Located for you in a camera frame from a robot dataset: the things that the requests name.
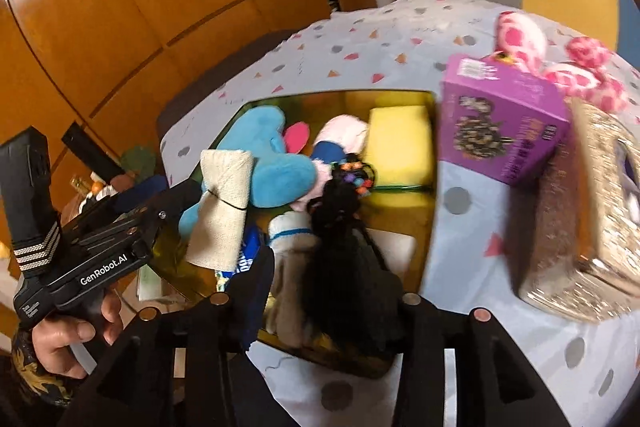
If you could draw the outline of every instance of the black elastic band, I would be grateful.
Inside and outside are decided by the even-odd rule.
[[[211,194],[212,196],[217,197],[220,201],[222,201],[223,203],[228,204],[229,206],[232,206],[233,208],[235,208],[236,210],[242,210],[243,212],[246,212],[246,207],[244,208],[240,208],[239,206],[235,206],[233,203],[229,203],[228,201],[223,200],[219,195],[217,195],[213,190],[211,190],[210,188],[207,189],[207,192],[209,194]]]

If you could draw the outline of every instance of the blue plush toy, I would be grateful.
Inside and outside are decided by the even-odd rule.
[[[249,151],[255,159],[251,177],[253,206],[273,208],[296,201],[316,182],[313,162],[300,154],[289,154],[282,138],[284,113],[273,105],[248,110],[231,126],[216,149]],[[189,237],[198,219],[197,206],[180,218],[180,235]]]

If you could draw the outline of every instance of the gold bag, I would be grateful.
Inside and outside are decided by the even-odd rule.
[[[628,203],[640,180],[640,147],[612,116],[577,98],[569,105],[572,129],[540,183],[520,297],[597,323],[640,307],[640,227]]]

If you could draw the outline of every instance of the floral sleeve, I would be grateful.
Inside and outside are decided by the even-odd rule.
[[[65,407],[71,401],[73,390],[79,381],[48,373],[38,362],[31,333],[18,329],[12,342],[12,362],[20,380],[24,399],[33,401],[39,397],[57,407]]]

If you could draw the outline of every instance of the pink triangle pattern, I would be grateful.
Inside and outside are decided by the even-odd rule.
[[[485,257],[496,257],[500,255],[504,250],[504,242],[498,233],[492,233],[489,245],[484,250]]]

